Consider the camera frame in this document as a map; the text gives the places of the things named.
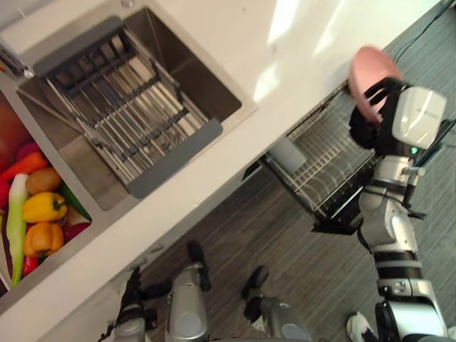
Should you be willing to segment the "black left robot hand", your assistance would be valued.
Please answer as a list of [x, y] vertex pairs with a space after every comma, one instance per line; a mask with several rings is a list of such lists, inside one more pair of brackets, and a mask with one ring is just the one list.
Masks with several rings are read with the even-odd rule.
[[120, 311], [116, 319], [117, 326], [139, 318], [145, 323], [146, 331], [157, 328], [157, 310], [155, 308], [147, 309], [145, 304], [149, 300], [167, 296], [171, 289], [171, 279], [141, 289], [140, 268], [136, 267], [127, 282], [120, 302]]

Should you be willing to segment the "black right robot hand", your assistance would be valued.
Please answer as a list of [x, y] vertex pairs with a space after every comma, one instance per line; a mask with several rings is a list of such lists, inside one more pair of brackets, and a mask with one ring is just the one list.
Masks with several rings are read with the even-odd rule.
[[349, 122], [350, 135], [362, 148], [377, 156], [416, 158], [437, 137], [447, 98], [429, 88], [385, 77], [363, 93], [370, 107], [384, 102], [375, 114], [364, 114], [357, 105]]

